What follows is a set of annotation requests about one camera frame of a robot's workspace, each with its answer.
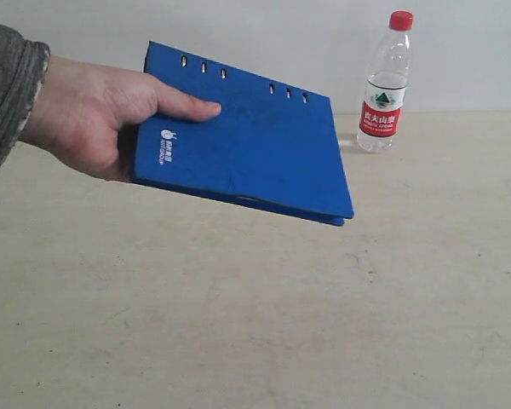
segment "blue binder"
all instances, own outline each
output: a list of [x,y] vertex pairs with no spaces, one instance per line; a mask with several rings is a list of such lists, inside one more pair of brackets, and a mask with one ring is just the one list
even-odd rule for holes
[[132,182],[335,226],[353,217],[328,97],[154,42],[144,71],[221,114],[142,123]]

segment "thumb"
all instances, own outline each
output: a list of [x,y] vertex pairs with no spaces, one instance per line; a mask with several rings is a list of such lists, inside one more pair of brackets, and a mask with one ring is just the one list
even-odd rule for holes
[[185,94],[154,78],[157,92],[158,111],[178,119],[203,122],[217,116],[221,105],[217,102],[202,101],[195,96]]

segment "hand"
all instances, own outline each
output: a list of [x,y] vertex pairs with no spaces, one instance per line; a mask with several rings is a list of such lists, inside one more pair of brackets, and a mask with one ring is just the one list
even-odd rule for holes
[[87,175],[129,181],[118,149],[120,130],[156,112],[201,122],[220,111],[219,104],[186,95],[149,74],[52,56],[20,140]]

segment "bottle label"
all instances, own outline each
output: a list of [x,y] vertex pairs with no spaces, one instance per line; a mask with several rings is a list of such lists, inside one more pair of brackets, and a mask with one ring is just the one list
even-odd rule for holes
[[368,82],[359,128],[367,135],[380,138],[394,135],[398,130],[406,89],[380,88]]

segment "gray knit sleeve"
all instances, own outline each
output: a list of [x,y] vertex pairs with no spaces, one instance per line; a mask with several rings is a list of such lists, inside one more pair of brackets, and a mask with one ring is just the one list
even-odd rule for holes
[[0,166],[31,113],[48,61],[47,44],[0,25]]

